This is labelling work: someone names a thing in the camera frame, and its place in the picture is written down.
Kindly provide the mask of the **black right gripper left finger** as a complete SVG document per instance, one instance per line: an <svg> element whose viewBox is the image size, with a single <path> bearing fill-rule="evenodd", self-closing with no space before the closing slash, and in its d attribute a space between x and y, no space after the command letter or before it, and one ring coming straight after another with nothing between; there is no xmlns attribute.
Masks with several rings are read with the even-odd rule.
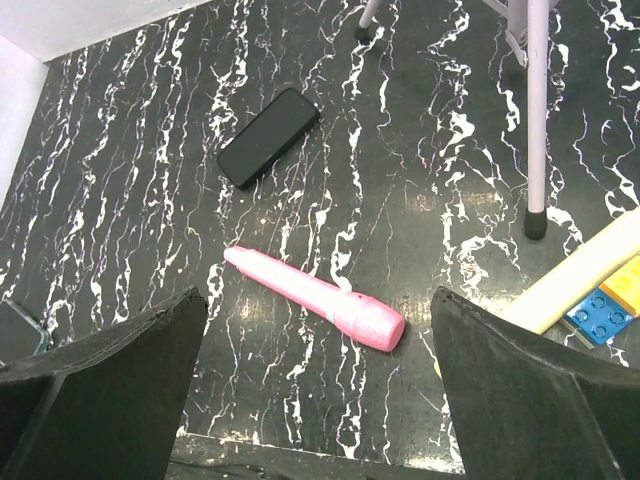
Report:
<svg viewBox="0 0 640 480"><path fill-rule="evenodd" d="M207 316L190 287L3 366L2 478L164 478Z"/></svg>

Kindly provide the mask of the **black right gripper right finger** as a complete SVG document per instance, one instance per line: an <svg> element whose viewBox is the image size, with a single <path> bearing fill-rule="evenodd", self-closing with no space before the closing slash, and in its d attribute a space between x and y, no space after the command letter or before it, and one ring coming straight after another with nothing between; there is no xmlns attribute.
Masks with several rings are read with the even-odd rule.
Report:
<svg viewBox="0 0 640 480"><path fill-rule="evenodd" d="M445 287L431 316L467 478L638 478L638 370L522 329Z"/></svg>

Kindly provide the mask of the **phone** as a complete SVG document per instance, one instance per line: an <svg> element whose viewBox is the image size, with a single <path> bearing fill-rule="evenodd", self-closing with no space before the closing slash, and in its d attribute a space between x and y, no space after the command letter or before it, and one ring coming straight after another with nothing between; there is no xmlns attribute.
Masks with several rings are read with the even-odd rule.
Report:
<svg viewBox="0 0 640 480"><path fill-rule="evenodd" d="M1 301L0 321L2 365L48 350L51 342L49 332L11 300Z"/></svg>

